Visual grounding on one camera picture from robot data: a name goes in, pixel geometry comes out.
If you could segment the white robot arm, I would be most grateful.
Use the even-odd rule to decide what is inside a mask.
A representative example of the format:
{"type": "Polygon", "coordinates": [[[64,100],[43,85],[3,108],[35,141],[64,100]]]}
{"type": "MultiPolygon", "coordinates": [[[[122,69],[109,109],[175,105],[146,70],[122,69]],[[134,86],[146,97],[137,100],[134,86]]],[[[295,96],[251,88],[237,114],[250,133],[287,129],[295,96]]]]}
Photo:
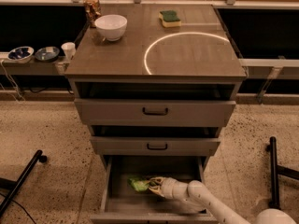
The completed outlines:
{"type": "Polygon", "coordinates": [[[249,223],[197,180],[184,183],[171,177],[158,176],[151,178],[149,183],[149,189],[153,193],[166,199],[181,201],[193,208],[203,207],[220,224],[297,224],[288,214],[274,208],[263,210],[253,223],[249,223]]]}

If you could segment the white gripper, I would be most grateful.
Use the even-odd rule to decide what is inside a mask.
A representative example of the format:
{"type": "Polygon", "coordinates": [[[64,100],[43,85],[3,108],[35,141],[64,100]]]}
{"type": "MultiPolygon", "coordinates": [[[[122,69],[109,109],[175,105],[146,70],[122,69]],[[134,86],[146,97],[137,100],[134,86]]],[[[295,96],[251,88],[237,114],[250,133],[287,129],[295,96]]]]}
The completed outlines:
{"type": "Polygon", "coordinates": [[[184,200],[188,197],[188,184],[174,178],[155,176],[149,180],[149,183],[151,185],[161,185],[149,187],[149,190],[166,199],[184,200]]]}

